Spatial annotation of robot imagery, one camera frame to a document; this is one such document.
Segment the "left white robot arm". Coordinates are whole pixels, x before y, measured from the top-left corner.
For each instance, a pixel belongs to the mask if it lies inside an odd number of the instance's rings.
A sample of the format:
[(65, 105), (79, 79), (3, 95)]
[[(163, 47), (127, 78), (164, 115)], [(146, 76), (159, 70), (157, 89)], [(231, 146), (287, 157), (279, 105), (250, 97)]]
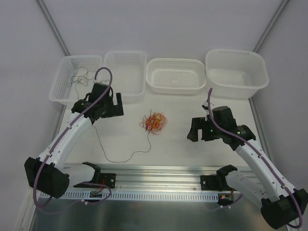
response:
[(81, 135), (101, 118), (124, 114), (122, 95), (114, 93), (109, 85), (95, 83), (85, 98), (75, 102), (66, 126), (37, 158), (28, 158), (24, 164), (28, 184), (33, 191), (41, 191), (60, 198), (68, 187), (97, 187), (101, 183), (101, 168), (90, 162), (64, 168), (69, 155)]

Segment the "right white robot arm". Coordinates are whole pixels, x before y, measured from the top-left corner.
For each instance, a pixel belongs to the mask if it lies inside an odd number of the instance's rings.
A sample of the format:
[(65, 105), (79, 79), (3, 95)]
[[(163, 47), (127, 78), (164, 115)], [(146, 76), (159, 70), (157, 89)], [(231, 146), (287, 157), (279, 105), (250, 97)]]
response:
[(203, 108), (207, 115), (192, 118), (187, 139), (192, 142), (221, 139), (248, 164), (259, 182), (248, 179), (238, 168), (227, 165), (218, 169), (215, 175), (201, 176), (202, 190), (239, 191), (260, 209), (263, 219), (273, 229), (285, 225), (301, 228), (308, 205), (307, 191), (296, 189), (279, 172), (251, 129), (237, 125), (229, 107)]

